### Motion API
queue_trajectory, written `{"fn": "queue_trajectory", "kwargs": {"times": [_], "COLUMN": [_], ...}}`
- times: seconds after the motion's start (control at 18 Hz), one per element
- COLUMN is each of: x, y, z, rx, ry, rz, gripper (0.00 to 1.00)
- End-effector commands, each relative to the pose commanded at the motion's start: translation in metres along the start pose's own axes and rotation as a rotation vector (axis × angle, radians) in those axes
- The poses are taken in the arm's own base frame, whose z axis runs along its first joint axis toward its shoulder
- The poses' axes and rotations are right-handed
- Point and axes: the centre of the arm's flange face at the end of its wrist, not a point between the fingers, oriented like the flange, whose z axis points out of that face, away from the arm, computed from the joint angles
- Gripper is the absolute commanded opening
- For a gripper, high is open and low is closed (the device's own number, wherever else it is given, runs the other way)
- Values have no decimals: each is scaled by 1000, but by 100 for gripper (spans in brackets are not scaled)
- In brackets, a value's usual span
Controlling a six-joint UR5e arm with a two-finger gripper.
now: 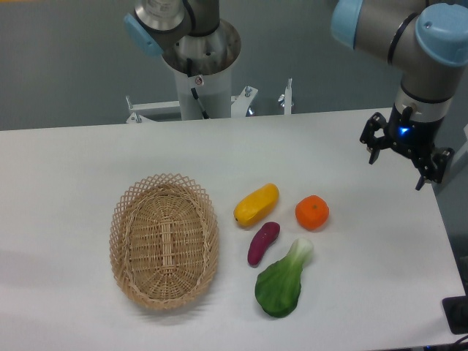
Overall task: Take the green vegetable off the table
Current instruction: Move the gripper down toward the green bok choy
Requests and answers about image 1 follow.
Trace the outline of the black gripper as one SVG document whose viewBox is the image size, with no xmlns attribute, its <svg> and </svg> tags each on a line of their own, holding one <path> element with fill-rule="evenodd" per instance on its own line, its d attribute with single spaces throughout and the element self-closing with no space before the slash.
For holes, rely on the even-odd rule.
<svg viewBox="0 0 468 351">
<path fill-rule="evenodd" d="M 394 105 L 387 122 L 383 114 L 376 112 L 366 122 L 360 142 L 370 153 L 369 164 L 374 164 L 381 150 L 390 148 L 415 163 L 420 178 L 415 189 L 425 184 L 442 184 L 448 174 L 455 151 L 452 148 L 435 148 L 437 136 L 444 118 L 421 122 L 403 117 Z"/>
</svg>

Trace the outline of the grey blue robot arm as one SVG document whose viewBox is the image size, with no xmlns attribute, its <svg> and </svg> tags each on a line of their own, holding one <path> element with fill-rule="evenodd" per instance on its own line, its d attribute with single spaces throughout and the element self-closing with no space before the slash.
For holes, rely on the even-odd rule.
<svg viewBox="0 0 468 351">
<path fill-rule="evenodd" d="M 172 69 L 185 120 L 244 117 L 256 95 L 232 97 L 230 71 L 241 51 L 236 29 L 217 1 L 139 1 L 124 17 L 129 37 Z M 467 151 L 434 139 L 467 67 L 467 8 L 444 1 L 339 1 L 333 37 L 399 68 L 403 75 L 388 117 L 375 113 L 360 141 L 371 161 L 387 148 L 410 159 L 418 185 L 444 185 Z"/>
</svg>

